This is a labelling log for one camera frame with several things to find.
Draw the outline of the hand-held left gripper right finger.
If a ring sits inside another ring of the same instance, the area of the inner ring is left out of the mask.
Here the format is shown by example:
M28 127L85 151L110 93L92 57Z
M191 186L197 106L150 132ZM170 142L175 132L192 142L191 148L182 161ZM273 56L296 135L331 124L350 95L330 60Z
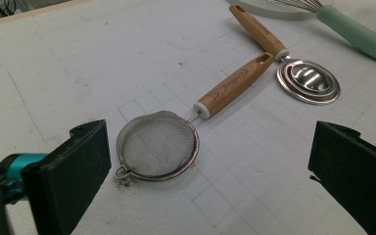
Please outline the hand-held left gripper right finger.
M308 169L312 179L354 218L376 235L376 147L360 133L339 124L316 124Z

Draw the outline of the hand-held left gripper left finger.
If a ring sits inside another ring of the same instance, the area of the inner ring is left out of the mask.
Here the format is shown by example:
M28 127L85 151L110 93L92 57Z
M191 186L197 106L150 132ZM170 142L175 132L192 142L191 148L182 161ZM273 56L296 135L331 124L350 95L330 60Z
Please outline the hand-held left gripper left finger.
M106 179L111 164L106 122L87 122L43 160L22 169L39 235L71 235Z

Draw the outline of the mesh strainer with wooden handle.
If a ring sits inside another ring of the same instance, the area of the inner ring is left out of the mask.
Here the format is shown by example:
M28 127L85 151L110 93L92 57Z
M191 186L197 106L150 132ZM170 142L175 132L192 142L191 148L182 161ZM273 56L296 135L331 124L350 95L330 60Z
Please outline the mesh strainer with wooden handle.
M183 118L171 111L136 117L117 137L120 166L117 180L134 177L144 181L166 181L180 175L196 160L200 138L192 121L212 118L247 88L274 62L264 53L222 80L194 105L194 114Z

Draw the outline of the steel egg separator wooden handle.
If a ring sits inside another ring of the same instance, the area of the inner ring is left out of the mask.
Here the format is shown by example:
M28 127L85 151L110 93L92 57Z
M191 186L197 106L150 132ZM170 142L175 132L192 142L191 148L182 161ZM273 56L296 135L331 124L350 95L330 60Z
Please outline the steel egg separator wooden handle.
M279 63L278 81L290 95L313 105L327 105L339 97L340 84L328 69L312 61L292 59L287 47L239 4L232 4L229 11L258 45L274 56Z

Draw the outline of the whisk with mint green handle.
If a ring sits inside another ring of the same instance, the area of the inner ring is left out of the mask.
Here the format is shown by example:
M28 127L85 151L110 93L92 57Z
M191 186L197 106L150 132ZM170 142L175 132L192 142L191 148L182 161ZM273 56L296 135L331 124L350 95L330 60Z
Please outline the whisk with mint green handle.
M306 10L315 14L323 24L346 39L353 47L376 60L376 32L342 14L330 5L323 5L318 0L268 0Z

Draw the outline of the white grid mat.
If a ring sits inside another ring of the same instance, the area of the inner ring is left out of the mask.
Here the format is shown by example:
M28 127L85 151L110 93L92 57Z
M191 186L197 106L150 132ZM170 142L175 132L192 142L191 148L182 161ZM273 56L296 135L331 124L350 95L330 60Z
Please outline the white grid mat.
M366 235L307 167L320 120L376 145L376 62L315 20L265 21L294 57L330 70L339 99L312 106L268 70L210 120L181 176L121 186L108 178L74 235ZM49 152L104 119L111 138L157 110L184 117L260 54L226 0L92 0L0 24L0 161Z

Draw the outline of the light wooden table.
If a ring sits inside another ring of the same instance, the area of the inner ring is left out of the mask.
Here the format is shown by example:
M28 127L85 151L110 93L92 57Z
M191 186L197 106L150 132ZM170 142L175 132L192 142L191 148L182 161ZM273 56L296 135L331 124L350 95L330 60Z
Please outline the light wooden table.
M73 7L73 6L77 6L79 4L83 4L83 3L86 3L86 2L89 2L89 1L92 1L92 0L70 0L69 2L64 2L64 3L48 6L48 7L45 7L45 8L41 8L41 9L36 9L36 10L24 12L24 13L19 13L19 14L12 15L12 16L9 16L9 17L0 18L0 24L12 23L12 22L15 22L15 21L18 21L18 20L21 20L21 19L33 18L35 16L55 12L55 11L58 11L58 10L63 10L63 9Z

